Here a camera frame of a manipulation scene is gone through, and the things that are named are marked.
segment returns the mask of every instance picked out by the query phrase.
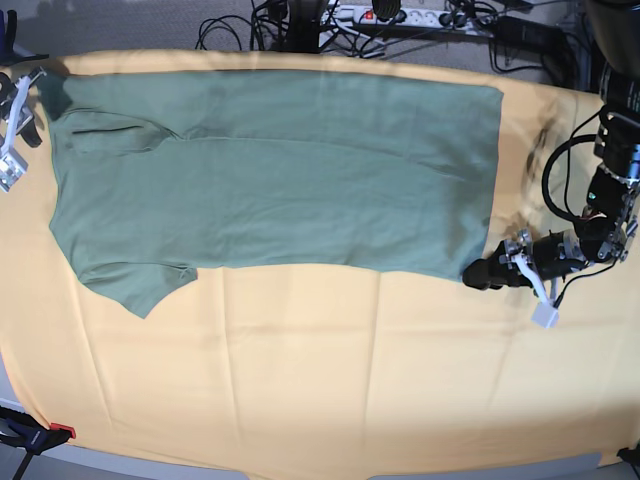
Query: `red clamp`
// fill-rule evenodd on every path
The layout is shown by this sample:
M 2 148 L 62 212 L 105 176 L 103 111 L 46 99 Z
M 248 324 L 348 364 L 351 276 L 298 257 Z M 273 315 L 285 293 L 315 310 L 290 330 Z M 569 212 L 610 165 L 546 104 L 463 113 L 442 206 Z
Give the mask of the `red clamp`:
M 66 425 L 60 425 L 59 423 L 52 423 L 49 430 L 66 430 L 71 433 L 71 438 L 76 438 L 76 429 L 73 427 L 67 427 Z

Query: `shirt sleeve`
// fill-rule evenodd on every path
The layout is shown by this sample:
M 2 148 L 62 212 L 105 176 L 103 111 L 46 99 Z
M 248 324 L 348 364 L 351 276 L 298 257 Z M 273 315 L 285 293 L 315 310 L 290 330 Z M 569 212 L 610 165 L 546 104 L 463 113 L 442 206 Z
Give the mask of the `shirt sleeve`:
M 110 263 L 78 276 L 92 291 L 120 303 L 134 315 L 145 318 L 174 290 L 197 279 L 190 267 L 152 263 Z

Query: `green shirt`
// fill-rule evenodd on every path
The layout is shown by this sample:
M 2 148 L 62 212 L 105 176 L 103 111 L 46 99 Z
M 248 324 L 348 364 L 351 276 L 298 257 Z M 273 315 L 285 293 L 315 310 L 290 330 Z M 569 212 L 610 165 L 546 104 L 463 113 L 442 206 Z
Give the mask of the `green shirt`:
M 141 317 L 197 267 L 352 265 L 458 279 L 481 255 L 502 94 L 301 71 L 40 83 L 78 279 Z

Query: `power adapter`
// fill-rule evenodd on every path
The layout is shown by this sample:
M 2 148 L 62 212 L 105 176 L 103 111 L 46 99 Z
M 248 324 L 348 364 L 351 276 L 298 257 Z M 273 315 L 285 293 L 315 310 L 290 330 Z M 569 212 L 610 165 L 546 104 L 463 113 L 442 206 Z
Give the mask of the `power adapter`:
M 487 27 L 497 42 L 532 53 L 555 56 L 569 48 L 567 36 L 558 27 L 516 17 L 499 17 Z

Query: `power strip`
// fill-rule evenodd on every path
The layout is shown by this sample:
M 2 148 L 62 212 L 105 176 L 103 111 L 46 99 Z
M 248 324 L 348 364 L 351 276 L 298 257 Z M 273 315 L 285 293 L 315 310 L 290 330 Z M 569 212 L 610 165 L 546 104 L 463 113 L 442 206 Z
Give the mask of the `power strip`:
M 486 32 L 480 28 L 477 28 L 473 22 L 464 20 L 462 16 L 458 18 L 452 18 L 451 12 L 446 10 L 433 10 L 430 8 L 403 8 L 401 12 L 404 12 L 404 19 L 394 22 L 389 25 L 389 30 L 403 31 L 403 32 L 422 32 L 425 30 L 434 30 L 438 33 L 453 33 L 459 35 L 471 35 L 475 37 L 491 37 L 491 33 Z M 334 12 L 334 17 L 341 21 L 351 22 L 354 28 L 358 26 L 370 28 L 377 28 L 384 30 L 385 25 L 389 22 L 384 22 L 378 19 L 371 10 L 371 7 L 366 5 L 343 5 L 339 4 Z

